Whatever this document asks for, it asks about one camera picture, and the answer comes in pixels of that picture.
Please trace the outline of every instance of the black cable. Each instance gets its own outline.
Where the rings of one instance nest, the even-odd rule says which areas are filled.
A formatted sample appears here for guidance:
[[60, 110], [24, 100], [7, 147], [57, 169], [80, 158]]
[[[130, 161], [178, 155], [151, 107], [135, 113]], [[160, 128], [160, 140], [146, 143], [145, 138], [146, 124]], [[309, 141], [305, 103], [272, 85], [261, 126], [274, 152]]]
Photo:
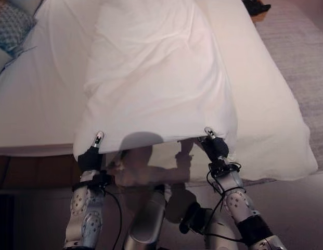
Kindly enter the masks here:
[[211, 222], [211, 220], [212, 220], [212, 218], [213, 218], [213, 215], [214, 215], [214, 213], [215, 213], [215, 211], [217, 210], [217, 208], [218, 208], [218, 206], [221, 204], [221, 202], [223, 201], [223, 199], [224, 199], [224, 195], [220, 198], [220, 200], [218, 201], [218, 203], [217, 203], [217, 205], [215, 205], [215, 207], [214, 207], [214, 209], [213, 209], [213, 211], [212, 211], [212, 213], [211, 213], [211, 215], [210, 215], [210, 217], [209, 217], [209, 219], [208, 219], [208, 222], [206, 223], [206, 225], [209, 225], [210, 224], [210, 222]]
[[235, 164], [235, 165], [238, 165], [239, 169], [242, 168], [242, 165], [237, 163], [237, 162], [230, 162], [230, 164]]
[[115, 241], [115, 243], [113, 245], [113, 248], [112, 248], [112, 250], [115, 250], [115, 247], [116, 247], [116, 245], [117, 245], [117, 243], [119, 241], [119, 238], [120, 238], [120, 235], [121, 235], [121, 232], [122, 232], [122, 210], [121, 210], [121, 205], [119, 203], [119, 200], [115, 197], [115, 195], [113, 195], [112, 193], [109, 193], [106, 190], [105, 190], [105, 193], [109, 194], [115, 200], [115, 202], [116, 202], [116, 204], [117, 204], [117, 206], [119, 208], [119, 213], [120, 213], [120, 229], [119, 229], [119, 233], [118, 233], [118, 236], [116, 238], [116, 241]]
[[219, 235], [219, 234], [215, 234], [215, 233], [206, 233], [205, 235], [206, 236], [215, 236], [215, 237], [223, 238], [223, 239], [226, 239], [226, 240], [229, 240], [229, 241], [235, 241], [235, 242], [244, 243], [243, 239], [239, 239], [239, 240], [238, 239], [232, 239], [232, 238], [222, 236], [222, 235]]
[[216, 187], [209, 180], [209, 174], [210, 173], [211, 173], [211, 171], [209, 171], [208, 174], [206, 175], [206, 181], [213, 188], [213, 190], [216, 191], [221, 196], [221, 192], [218, 189], [216, 189]]

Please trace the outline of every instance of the bed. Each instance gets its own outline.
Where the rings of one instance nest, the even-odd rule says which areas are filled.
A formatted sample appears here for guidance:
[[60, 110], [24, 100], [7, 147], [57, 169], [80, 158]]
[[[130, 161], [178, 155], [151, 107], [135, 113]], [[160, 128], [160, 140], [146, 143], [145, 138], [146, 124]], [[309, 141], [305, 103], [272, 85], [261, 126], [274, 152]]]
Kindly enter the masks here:
[[[293, 180], [314, 172], [309, 129], [242, 2], [196, 3], [213, 30], [231, 84], [238, 119], [232, 159], [242, 164], [241, 176]], [[87, 103], [83, 85], [99, 4], [45, 0], [37, 11], [38, 23], [24, 43], [33, 49], [0, 75], [0, 154], [72, 153]], [[111, 171], [121, 185], [204, 181], [209, 162], [204, 152], [190, 139], [182, 145], [192, 157], [176, 159], [181, 143], [167, 142], [129, 151], [121, 169]]]

